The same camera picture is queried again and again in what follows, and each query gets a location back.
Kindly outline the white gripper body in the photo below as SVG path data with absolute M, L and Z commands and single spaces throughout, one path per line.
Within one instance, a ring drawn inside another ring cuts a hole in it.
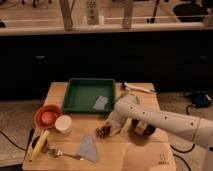
M 113 111 L 109 114 L 107 118 L 107 125 L 110 127 L 111 134 L 117 134 L 124 127 L 127 118 L 121 114 L 118 114 L 116 111 Z

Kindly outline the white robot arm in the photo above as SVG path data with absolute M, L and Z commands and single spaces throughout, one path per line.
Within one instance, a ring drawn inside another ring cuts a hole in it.
M 206 157 L 203 171 L 213 171 L 212 120 L 144 107 L 138 104 L 138 99 L 133 94 L 127 94 L 116 101 L 114 110 L 107 118 L 107 124 L 113 129 L 121 130 L 128 118 L 144 121 L 204 148 Z

